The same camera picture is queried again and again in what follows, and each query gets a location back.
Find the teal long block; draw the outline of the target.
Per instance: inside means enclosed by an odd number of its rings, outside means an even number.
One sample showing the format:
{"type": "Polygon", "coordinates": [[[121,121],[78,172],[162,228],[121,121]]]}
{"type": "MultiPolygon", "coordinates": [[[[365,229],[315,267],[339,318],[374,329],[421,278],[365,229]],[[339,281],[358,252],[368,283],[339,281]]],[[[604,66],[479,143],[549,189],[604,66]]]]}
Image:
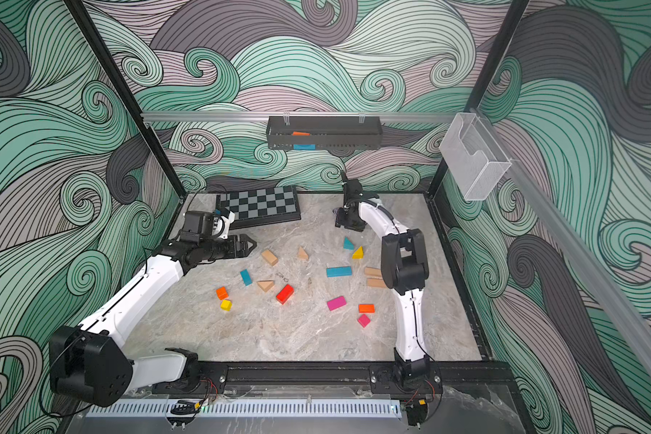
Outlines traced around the teal long block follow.
{"type": "Polygon", "coordinates": [[[349,277],[353,275],[351,267],[334,267],[327,268],[327,276],[329,278],[349,277]]]}

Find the wooden long block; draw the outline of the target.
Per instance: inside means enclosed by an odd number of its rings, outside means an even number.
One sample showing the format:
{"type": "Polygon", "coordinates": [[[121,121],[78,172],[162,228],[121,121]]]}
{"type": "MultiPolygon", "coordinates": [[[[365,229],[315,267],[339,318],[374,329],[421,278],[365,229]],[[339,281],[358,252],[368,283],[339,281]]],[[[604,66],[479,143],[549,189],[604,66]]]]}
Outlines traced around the wooden long block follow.
{"type": "Polygon", "coordinates": [[[379,269],[371,267],[365,267],[365,276],[370,278],[379,278],[379,280],[383,278],[383,275],[379,269]]]}
{"type": "Polygon", "coordinates": [[[369,288],[387,289],[386,283],[381,278],[368,278],[366,280],[366,285],[369,288]]]}

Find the teal triangle block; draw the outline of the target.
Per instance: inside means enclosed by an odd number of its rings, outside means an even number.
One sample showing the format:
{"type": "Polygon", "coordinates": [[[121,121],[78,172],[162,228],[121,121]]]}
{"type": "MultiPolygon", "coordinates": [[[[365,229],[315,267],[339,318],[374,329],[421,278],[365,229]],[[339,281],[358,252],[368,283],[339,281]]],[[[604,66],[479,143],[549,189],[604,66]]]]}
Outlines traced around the teal triangle block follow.
{"type": "Polygon", "coordinates": [[[354,251],[356,249],[356,246],[347,237],[344,238],[343,247],[349,251],[354,251]]]}

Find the magenta small cube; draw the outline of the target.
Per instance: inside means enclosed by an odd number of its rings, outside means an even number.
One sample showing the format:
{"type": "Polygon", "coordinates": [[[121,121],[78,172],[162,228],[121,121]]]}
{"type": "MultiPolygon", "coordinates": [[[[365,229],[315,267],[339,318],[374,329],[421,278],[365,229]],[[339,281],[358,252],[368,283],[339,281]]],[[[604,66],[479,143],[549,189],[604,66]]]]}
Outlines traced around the magenta small cube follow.
{"type": "Polygon", "coordinates": [[[358,318],[358,323],[359,323],[362,327],[367,327],[367,326],[371,323],[371,320],[370,320],[369,316],[367,316],[366,314],[362,314],[362,315],[359,316],[359,318],[358,318]]]}

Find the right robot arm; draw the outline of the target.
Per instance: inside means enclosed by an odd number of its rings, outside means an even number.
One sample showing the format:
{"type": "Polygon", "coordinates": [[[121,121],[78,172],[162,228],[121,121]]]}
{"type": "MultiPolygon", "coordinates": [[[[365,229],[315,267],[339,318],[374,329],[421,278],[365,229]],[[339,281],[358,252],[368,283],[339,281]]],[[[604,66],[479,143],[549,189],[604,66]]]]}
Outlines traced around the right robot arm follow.
{"type": "Polygon", "coordinates": [[[379,236],[382,280],[395,296],[394,378],[404,388],[428,379],[432,357],[425,346],[421,304],[430,267],[422,231],[399,222],[378,198],[345,201],[336,210],[336,226],[352,231],[369,226],[379,236]]]}

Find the magenta rectangular block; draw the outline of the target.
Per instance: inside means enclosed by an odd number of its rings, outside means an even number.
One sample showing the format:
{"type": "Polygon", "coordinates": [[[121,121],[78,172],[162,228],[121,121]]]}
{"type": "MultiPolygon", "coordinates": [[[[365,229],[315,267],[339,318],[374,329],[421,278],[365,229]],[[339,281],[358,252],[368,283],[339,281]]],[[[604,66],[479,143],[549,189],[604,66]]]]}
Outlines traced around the magenta rectangular block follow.
{"type": "Polygon", "coordinates": [[[334,311],[336,309],[339,309],[340,307],[344,307],[346,305],[346,300],[343,296],[338,297],[338,298],[333,298],[327,302],[327,307],[330,311],[334,311]]]}

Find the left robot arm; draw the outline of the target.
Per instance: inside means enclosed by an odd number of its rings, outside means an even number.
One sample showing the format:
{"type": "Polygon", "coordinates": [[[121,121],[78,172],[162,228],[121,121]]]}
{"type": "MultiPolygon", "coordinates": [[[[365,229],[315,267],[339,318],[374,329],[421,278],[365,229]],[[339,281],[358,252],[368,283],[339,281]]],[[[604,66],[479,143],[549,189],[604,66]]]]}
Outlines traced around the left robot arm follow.
{"type": "Polygon", "coordinates": [[[162,242],[137,275],[76,327],[63,325],[49,340],[48,386],[58,395],[109,407],[126,392],[171,383],[191,392],[201,382],[197,354],[168,348],[130,359],[123,347],[143,316],[188,271],[217,260],[242,259],[256,249],[246,234],[224,239],[162,242]]]}

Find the yellow triangle block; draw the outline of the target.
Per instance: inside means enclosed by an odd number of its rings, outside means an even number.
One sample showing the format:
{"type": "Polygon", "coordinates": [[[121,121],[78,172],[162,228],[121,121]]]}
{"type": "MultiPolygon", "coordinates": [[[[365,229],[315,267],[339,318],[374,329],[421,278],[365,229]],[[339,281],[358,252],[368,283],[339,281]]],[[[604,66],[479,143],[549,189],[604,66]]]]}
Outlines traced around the yellow triangle block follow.
{"type": "Polygon", "coordinates": [[[365,255],[365,253],[363,252],[363,247],[360,246],[354,251],[352,258],[355,260],[360,260],[363,258],[363,255],[365,255]]]}

